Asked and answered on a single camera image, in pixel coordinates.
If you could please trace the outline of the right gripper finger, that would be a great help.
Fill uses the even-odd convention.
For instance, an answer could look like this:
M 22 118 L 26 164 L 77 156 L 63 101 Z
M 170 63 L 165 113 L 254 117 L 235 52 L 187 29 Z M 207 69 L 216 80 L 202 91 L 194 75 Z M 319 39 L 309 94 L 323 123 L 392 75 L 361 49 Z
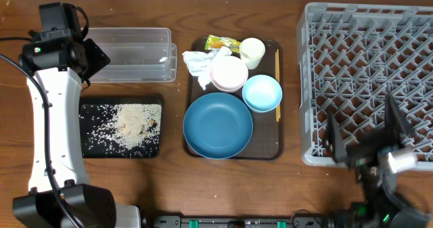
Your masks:
M 388 94 L 385 99 L 384 124 L 385 134 L 389 140 L 400 140 L 402 137 L 408 137 L 413 133 L 413 127 L 398 108 L 391 94 Z
M 346 146 L 334 114 L 327 115 L 327 127 L 323 144 L 335 163 L 345 163 L 347 161 Z

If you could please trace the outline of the light blue bowl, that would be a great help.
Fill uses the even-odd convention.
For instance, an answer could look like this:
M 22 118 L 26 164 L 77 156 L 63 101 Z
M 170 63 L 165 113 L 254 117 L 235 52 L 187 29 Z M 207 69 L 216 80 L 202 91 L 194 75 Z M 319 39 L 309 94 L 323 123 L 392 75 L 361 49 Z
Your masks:
M 283 91 L 276 79 L 259 74 L 246 81 L 242 88 L 242 98 L 253 112 L 265 113 L 274 110 L 281 103 Z

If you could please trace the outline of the dark blue plate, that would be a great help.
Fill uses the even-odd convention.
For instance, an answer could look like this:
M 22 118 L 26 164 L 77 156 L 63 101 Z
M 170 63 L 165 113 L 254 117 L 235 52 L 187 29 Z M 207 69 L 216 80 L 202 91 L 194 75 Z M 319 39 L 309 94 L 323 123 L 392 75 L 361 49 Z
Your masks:
M 198 155 L 220 160 L 239 154 L 250 142 L 252 115 L 238 97 L 205 94 L 188 107 L 183 119 L 186 143 Z

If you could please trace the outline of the cream plastic cup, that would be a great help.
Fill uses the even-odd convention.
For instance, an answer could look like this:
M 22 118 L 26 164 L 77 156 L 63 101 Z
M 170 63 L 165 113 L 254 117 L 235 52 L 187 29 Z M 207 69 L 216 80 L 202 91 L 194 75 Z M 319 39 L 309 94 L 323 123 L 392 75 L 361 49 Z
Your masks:
M 257 38 L 244 39 L 240 44 L 240 59 L 249 70 L 255 69 L 265 54 L 265 44 Z

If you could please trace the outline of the pink bowl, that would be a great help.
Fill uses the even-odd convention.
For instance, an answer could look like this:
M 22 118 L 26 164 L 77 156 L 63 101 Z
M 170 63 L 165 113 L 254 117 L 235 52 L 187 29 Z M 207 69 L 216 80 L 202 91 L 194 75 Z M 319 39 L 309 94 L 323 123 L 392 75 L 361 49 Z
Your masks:
M 210 79 L 218 90 L 233 93 L 248 80 L 248 68 L 235 56 L 218 57 L 211 62 Z

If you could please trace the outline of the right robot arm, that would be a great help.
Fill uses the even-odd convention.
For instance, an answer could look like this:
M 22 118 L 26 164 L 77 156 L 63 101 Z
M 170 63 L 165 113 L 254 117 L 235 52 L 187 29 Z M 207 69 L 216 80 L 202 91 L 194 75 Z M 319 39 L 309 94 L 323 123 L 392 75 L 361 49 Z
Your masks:
M 322 227 L 427 227 L 430 213 L 397 191 L 397 175 L 417 166 L 413 148 L 403 143 L 413 127 L 391 95 L 384 107 L 384 126 L 367 132 L 355 145 L 345 145 L 335 116 L 328 114 L 324 147 L 334 162 L 355 172 L 365 201 L 333 212 Z

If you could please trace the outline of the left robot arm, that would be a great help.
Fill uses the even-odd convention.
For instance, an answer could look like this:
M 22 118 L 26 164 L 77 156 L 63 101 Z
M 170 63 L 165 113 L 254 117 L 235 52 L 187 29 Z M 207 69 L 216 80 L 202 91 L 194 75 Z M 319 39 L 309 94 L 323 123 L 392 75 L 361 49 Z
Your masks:
M 13 199 L 26 227 L 141 227 L 137 206 L 116 204 L 90 184 L 80 141 L 82 83 L 109 63 L 86 28 L 33 32 L 20 61 L 1 59 L 26 78 L 32 99 L 34 157 L 28 194 Z

